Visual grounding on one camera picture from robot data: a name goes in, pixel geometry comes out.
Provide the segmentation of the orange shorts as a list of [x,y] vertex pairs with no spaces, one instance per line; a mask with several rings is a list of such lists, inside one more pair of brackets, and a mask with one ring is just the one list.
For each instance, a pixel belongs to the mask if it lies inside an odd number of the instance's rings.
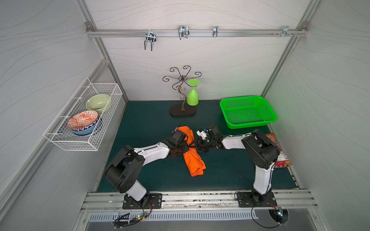
[[[194,140],[194,134],[193,131],[188,126],[182,126],[176,128],[176,130],[179,130],[183,133],[185,133],[188,136],[187,144],[190,145]],[[188,167],[188,170],[190,172],[190,175],[192,177],[203,175],[204,170],[206,169],[205,163],[197,153],[196,148],[189,148],[189,150],[183,154],[185,163]]]

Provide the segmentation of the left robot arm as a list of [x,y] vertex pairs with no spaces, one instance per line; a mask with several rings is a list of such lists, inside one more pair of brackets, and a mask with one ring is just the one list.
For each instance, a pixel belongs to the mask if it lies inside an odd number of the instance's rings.
[[186,133],[175,130],[171,137],[147,147],[126,145],[106,166],[104,176],[120,193],[129,195],[137,202],[146,200],[147,189],[138,181],[143,166],[172,154],[184,154],[189,150],[188,140]]

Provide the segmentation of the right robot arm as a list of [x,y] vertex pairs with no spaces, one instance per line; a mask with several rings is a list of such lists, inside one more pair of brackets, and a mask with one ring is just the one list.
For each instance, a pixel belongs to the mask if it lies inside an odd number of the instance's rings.
[[254,130],[242,135],[223,135],[216,125],[212,125],[208,129],[197,131],[197,137],[189,147],[194,147],[200,152],[208,152],[212,148],[246,150],[255,164],[252,199],[255,202],[263,202],[271,195],[272,174],[280,149],[262,131]]

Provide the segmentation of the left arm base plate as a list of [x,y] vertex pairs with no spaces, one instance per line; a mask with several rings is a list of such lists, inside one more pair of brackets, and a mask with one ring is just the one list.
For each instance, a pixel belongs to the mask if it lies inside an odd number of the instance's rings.
[[162,207],[162,194],[161,193],[146,193],[144,197],[136,201],[129,195],[124,196],[122,209],[160,209]]

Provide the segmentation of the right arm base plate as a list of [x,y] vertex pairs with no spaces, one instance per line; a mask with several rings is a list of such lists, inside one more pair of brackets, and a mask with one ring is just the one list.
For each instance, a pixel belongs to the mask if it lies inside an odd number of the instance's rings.
[[234,198],[240,208],[269,208],[277,207],[275,196],[272,192],[261,195],[257,192],[240,192],[234,193]]

